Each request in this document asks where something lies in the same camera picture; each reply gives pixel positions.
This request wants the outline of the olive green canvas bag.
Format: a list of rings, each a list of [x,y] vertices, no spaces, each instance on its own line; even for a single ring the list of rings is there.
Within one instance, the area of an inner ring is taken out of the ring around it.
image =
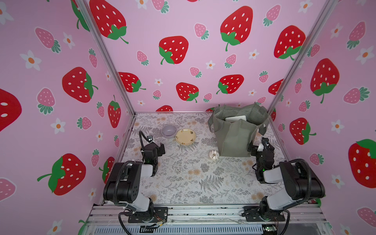
[[[247,121],[230,123],[226,117],[245,115]],[[215,134],[218,152],[221,157],[246,157],[248,145],[257,133],[264,135],[269,124],[269,114],[265,107],[254,103],[242,108],[217,106],[208,120],[209,130]]]

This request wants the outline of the small white rectangular clock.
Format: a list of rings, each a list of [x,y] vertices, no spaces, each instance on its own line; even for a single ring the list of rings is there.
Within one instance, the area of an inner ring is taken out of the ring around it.
[[[230,122],[230,123],[236,122],[236,121],[238,121],[238,120],[244,120],[244,121],[247,121],[247,118],[246,118],[245,115],[234,116],[234,117],[227,117],[227,118],[225,118],[225,121]]]

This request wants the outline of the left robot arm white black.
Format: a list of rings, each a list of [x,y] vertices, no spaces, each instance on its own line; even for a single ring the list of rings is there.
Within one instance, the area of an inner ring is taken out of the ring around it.
[[[134,213],[152,216],[153,201],[140,192],[140,183],[142,178],[156,175],[158,158],[165,154],[165,146],[151,142],[141,148],[141,153],[143,156],[141,162],[127,161],[113,166],[103,191],[103,198]]]

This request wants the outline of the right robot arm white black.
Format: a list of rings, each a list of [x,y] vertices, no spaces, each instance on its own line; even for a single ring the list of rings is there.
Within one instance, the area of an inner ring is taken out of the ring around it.
[[[259,183],[284,184],[277,193],[263,197],[259,206],[244,207],[242,216],[247,221],[284,221],[284,212],[289,208],[325,196],[324,185],[305,160],[294,159],[274,165],[275,148],[268,138],[262,138],[258,146],[250,143],[247,150],[256,157],[252,169]]]

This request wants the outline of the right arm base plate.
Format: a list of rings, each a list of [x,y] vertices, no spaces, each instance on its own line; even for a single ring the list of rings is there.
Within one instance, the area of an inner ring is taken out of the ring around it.
[[[261,208],[260,206],[245,206],[242,217],[247,222],[284,222],[285,216],[283,211],[274,211],[269,208]]]

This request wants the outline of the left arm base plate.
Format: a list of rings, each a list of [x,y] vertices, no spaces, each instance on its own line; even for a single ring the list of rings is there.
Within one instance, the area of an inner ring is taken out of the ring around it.
[[[144,212],[135,212],[128,217],[128,223],[157,223],[165,222],[168,216],[168,207],[155,207]]]

